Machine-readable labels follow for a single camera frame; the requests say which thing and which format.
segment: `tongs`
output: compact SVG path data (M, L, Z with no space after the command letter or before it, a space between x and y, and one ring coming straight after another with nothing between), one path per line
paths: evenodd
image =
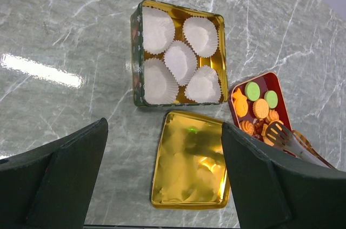
M309 141L302 134L297 131L291 132L279 122L271 123L266 129L265 135L276 146L293 153L302 160L335 169L312 148Z

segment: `slotted spatula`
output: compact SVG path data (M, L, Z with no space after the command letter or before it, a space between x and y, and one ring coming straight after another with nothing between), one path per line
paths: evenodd
M273 122L265 131L266 137L276 146L295 154L298 158L309 163L330 168L326 163L315 157L295 138L294 134L283 124Z

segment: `baking cup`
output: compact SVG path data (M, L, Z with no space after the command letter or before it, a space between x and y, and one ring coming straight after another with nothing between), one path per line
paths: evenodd
M203 66L195 72L185 89L185 96L197 103L217 103L221 89L215 70Z
M161 60L144 61L144 98L148 103L173 103L178 91L177 82Z
M175 27L172 18L164 11L143 7L143 45L151 54L164 52L172 43Z
M194 51L201 57L212 56L218 45L215 25L207 18L190 17L184 22L183 33Z
M180 86L189 83L197 68L197 58L187 45L181 41L173 41L163 59Z

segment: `marble table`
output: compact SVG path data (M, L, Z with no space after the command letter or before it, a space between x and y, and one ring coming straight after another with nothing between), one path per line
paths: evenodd
M149 201L168 108L132 102L129 19L142 0L0 0L0 156L106 117L109 138L86 224L239 227L214 211ZM346 22L321 0L160 0L224 16L229 88L278 73L292 126L345 165ZM232 122L229 106L190 107Z

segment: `green patterned box side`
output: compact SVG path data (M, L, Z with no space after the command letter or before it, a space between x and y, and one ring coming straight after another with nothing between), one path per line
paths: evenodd
M132 94L136 106L146 106L143 89L143 22L142 3L131 15Z

